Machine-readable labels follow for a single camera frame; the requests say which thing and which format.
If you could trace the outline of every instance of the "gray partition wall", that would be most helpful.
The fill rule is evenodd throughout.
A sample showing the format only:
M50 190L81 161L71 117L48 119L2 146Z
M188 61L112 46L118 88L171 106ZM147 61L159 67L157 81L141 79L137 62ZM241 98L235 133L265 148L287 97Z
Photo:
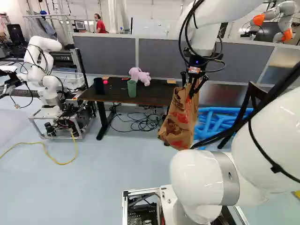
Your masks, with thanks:
M135 67L135 38L77 37L87 74L128 75Z
M226 62L226 68L219 72L209 73L210 80L256 82L273 49L273 46L223 43L223 61ZM222 66L220 63L210 62L207 69L214 70ZM143 71L150 72L153 77L178 79L181 78L180 72L186 69L179 53L177 40L141 38L139 39L139 67Z
M179 53L178 40L140 38L139 68L150 72L151 77L180 79L186 65Z

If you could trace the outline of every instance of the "paper bag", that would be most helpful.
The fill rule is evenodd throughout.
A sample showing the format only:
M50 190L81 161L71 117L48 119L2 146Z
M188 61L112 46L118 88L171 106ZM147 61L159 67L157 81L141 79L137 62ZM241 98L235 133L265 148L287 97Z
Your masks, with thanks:
M158 138L177 150L189 149L194 139L194 127L198 117L199 92L192 99L192 84L175 88L168 115L158 132Z

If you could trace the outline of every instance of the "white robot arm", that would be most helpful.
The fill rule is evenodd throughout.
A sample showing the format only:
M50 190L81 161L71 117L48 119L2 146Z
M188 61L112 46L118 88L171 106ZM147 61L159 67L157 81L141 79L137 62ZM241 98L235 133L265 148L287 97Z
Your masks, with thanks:
M198 29L191 20L187 31L196 53L209 56L220 23L248 14L263 0L202 2L195 11ZM192 8L193 3L183 13L179 24L185 23ZM300 88L297 88L264 107L252 118L250 125L247 123L238 131L231 153L203 150L177 153L170 166L172 186L161 188L162 199L170 190L170 196L176 199L176 203L172 199L165 204L166 224L210 224L219 216L222 205L256 205L276 193L300 189L300 104L296 100L299 96ZM276 172L278 166L272 165L265 155L287 173Z
M24 56L24 63L31 64L31 69L28 70L27 74L17 74L17 77L22 82L38 82L41 86L46 88L46 90L43 91L42 97L42 101L45 105L58 104L58 94L56 89L60 86L60 82L56 77L49 75L53 67L53 57L49 52L59 51L61 48L62 46L58 41L33 36L29 41L27 51ZM0 66L0 70L6 71L7 68Z
M281 2L270 10L255 16L250 22L250 32L257 32L265 20L274 19L282 13L283 16L278 20L278 26L281 32L274 36L273 42L288 41L293 37L292 21L293 15L297 11L296 9L297 5L295 1Z
M202 56L209 56L214 48L221 23L235 21L257 8L263 0L199 0L200 6L195 11L195 27L193 20L188 24L188 35L195 51ZM184 10L177 23L177 33L184 23L191 2Z

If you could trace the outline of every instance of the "monitor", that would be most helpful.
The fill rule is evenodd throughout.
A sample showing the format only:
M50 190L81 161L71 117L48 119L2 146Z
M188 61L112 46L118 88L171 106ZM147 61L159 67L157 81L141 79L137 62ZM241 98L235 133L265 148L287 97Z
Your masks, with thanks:
M75 27L77 30L85 30L84 21L74 20L74 22L75 22Z

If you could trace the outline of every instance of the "plush toy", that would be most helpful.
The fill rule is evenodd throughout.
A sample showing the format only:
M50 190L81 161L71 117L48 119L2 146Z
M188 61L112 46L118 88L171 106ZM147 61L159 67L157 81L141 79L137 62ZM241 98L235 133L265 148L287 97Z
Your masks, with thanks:
M150 74L143 72L140 68L138 67L133 67L129 71L129 75L131 75L131 80L138 81L140 80L141 82L144 83L145 86L150 85Z

